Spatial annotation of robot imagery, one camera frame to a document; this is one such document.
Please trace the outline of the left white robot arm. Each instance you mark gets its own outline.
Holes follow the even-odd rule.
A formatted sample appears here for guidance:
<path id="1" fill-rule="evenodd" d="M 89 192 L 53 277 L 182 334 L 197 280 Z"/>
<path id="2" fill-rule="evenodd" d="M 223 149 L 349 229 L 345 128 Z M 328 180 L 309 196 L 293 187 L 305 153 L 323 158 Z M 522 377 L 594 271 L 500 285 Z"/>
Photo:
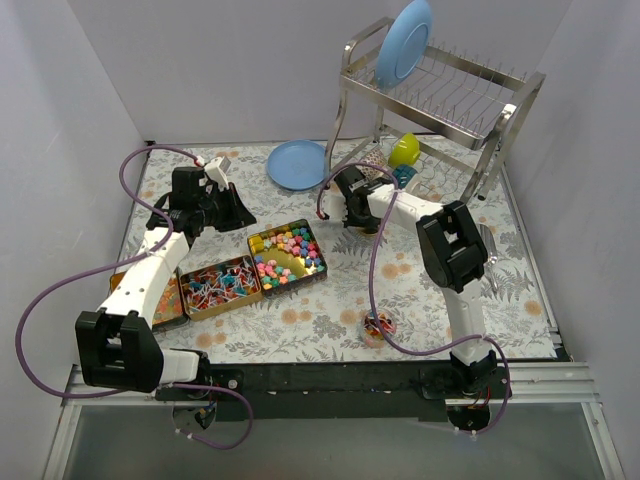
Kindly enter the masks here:
<path id="1" fill-rule="evenodd" d="M 188 398 L 205 398 L 213 377 L 202 368 L 203 354 L 161 348 L 152 332 L 153 317 L 179 263 L 205 229 L 228 232 L 255 222 L 227 179 L 225 158 L 174 169 L 171 191 L 156 202 L 146 223 L 140 260 L 96 311 L 76 320 L 85 383 L 149 393 L 177 382 Z"/>

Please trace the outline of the tin of star candies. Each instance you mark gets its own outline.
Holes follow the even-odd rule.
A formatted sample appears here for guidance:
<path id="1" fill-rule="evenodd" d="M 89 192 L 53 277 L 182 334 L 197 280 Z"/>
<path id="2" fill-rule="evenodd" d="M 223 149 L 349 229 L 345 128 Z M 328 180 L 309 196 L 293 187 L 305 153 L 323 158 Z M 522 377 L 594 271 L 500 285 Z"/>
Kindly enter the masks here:
<path id="1" fill-rule="evenodd" d="M 306 219 L 289 222 L 247 239 L 265 297 L 325 280 L 328 265 Z"/>

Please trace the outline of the tin of gummy candies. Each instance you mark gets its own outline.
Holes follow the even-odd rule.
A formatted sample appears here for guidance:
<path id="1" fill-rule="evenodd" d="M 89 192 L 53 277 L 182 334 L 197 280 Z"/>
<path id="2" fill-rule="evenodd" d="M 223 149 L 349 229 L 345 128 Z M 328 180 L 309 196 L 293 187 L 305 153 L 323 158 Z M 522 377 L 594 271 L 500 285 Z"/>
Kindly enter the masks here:
<path id="1" fill-rule="evenodd" d="M 111 292 L 100 305 L 107 314 L 126 316 L 131 311 L 143 318 L 153 333 L 184 325 L 189 321 L 175 272 L 160 292 L 160 283 L 151 285 L 136 273 L 116 273 L 110 278 Z"/>

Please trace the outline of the gold round tin lid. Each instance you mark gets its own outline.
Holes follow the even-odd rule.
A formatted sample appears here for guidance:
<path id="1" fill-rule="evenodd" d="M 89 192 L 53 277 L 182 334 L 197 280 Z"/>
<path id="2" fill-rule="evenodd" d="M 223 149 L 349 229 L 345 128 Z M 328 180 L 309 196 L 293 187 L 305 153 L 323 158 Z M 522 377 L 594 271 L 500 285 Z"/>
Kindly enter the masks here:
<path id="1" fill-rule="evenodd" d="M 370 229 L 370 228 L 357 228 L 356 232 L 368 237 L 375 236 L 378 233 L 376 229 Z"/>

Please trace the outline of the metal scoop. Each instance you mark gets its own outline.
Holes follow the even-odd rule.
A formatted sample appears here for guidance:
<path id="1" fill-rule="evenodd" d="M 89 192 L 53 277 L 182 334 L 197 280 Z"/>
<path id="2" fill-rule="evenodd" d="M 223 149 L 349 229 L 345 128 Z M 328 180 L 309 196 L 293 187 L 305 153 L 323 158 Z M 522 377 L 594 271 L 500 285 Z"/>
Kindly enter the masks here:
<path id="1" fill-rule="evenodd" d="M 493 294 L 497 295 L 499 287 L 495 277 L 494 267 L 497 263 L 498 252 L 497 252 L 494 236 L 490 228 L 485 224 L 480 223 L 478 225 L 478 230 L 488 255 L 487 262 L 485 263 L 485 275 L 488 278 L 488 281 L 491 285 Z"/>

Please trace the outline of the clear glass bowl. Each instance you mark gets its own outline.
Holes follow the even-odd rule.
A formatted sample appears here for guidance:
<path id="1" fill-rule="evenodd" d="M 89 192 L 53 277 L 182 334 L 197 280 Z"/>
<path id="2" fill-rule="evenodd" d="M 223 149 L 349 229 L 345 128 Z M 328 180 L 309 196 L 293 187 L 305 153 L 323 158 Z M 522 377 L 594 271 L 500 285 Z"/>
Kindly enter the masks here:
<path id="1" fill-rule="evenodd" d="M 378 320 L 375 320 L 373 311 L 368 311 L 360 324 L 360 337 L 364 344 L 370 348 L 382 348 L 387 344 L 383 332 L 393 337 L 396 334 L 396 323 L 390 312 L 378 311 Z"/>

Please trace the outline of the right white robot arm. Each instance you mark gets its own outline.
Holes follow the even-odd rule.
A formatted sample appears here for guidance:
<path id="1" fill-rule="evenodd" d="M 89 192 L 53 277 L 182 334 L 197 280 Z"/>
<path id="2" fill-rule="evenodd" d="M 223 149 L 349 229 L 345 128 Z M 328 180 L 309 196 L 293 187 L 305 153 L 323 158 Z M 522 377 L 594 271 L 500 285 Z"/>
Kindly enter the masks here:
<path id="1" fill-rule="evenodd" d="M 488 252 L 467 206 L 424 200 L 402 188 L 398 179 L 382 167 L 381 176 L 368 180 L 350 164 L 336 170 L 327 183 L 339 188 L 343 224 L 376 232 L 368 274 L 373 322 L 384 340 L 397 351 L 426 357 L 449 351 L 451 378 L 460 395 L 475 397 L 489 384 L 497 368 L 499 346 L 486 335 L 481 305 L 481 279 Z M 412 351 L 397 344 L 382 326 L 374 291 L 377 251 L 388 222 L 417 234 L 426 273 L 445 299 L 452 341 L 427 351 Z"/>

